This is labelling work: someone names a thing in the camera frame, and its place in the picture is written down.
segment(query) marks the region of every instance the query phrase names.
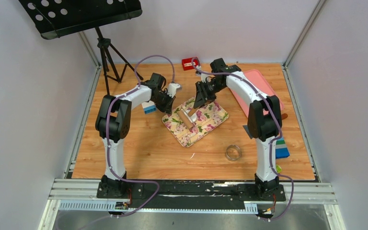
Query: music stand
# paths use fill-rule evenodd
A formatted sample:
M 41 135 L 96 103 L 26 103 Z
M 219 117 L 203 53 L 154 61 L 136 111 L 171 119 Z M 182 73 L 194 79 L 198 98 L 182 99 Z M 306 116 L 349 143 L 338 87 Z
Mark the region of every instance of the music stand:
M 19 2 L 44 39 L 60 38 L 95 28 L 98 35 L 97 46 L 101 50 L 103 75 L 108 95 L 108 78 L 120 83 L 127 66 L 134 70 L 126 58 L 111 44 L 111 40 L 102 36 L 99 27 L 139 17 L 142 14 L 139 0 L 19 0 Z M 121 76 L 119 76 L 109 53 L 109 46 L 125 62 Z M 116 78 L 108 76 L 107 61 L 109 61 Z

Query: gray wall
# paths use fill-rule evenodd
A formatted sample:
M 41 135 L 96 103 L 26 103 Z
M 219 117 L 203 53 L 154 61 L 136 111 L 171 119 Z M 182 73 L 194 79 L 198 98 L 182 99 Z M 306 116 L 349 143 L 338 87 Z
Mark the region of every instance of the gray wall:
M 93 75 L 77 35 L 43 40 L 18 1 L 0 1 L 0 229 L 37 228 Z
M 140 17 L 101 29 L 131 62 L 152 54 L 174 62 L 194 56 L 203 62 L 220 57 L 227 62 L 282 62 L 317 1 L 142 0 Z M 87 36 L 98 43 L 94 30 Z M 117 55 L 113 59 L 122 61 Z
M 289 69 L 347 229 L 368 229 L 368 1 L 329 0 Z

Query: pink plastic tray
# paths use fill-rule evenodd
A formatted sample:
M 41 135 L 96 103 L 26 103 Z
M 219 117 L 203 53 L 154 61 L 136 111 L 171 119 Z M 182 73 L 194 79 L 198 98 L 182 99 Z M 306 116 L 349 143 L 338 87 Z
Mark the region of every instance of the pink plastic tray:
M 261 91 L 266 93 L 269 96 L 273 96 L 277 94 L 274 92 L 270 84 L 266 81 L 266 79 L 263 77 L 263 75 L 256 69 L 252 69 L 246 72 L 243 72 L 245 77 L 257 88 L 259 88 Z M 234 91 L 232 91 L 233 96 L 235 96 L 236 100 L 238 101 L 239 105 L 241 106 L 243 112 L 245 113 L 246 117 L 249 115 L 249 105 L 246 104 L 243 99 Z M 280 100 L 280 110 L 284 109 L 283 102 Z

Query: floral patterned board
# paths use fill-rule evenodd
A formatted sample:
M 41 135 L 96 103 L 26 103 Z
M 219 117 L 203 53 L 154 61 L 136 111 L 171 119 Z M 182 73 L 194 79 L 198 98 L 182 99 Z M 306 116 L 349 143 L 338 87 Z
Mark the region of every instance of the floral patterned board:
M 195 97 L 190 98 L 178 106 L 171 115 L 167 114 L 161 119 L 183 147 L 190 147 L 229 117 L 228 113 L 217 102 L 212 102 L 196 111 L 197 120 L 194 127 L 189 130 L 177 112 L 182 108 L 187 112 L 191 111 L 194 101 Z

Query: red box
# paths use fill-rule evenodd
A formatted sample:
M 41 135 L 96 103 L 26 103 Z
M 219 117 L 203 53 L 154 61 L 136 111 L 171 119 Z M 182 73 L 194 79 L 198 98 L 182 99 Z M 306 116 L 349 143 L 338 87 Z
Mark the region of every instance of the red box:
M 196 59 L 194 60 L 195 62 L 195 66 L 199 66 L 199 62 L 198 62 L 198 58 L 195 57 Z M 181 64 L 183 65 L 183 69 L 184 70 L 189 70 L 189 69 L 194 69 L 193 65 L 191 65 L 191 60 L 193 59 L 193 57 L 190 58 L 186 58 L 181 60 Z

